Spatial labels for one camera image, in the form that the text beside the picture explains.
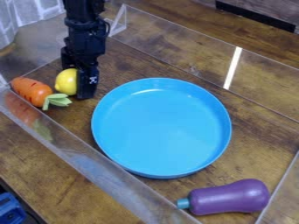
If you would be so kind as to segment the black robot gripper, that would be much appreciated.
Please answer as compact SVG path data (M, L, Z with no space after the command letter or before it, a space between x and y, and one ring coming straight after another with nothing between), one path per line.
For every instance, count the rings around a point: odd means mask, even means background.
M100 16L105 0L61 0L68 27L60 49L62 69L77 68L77 98L94 96L98 84L97 57L105 53L109 24Z

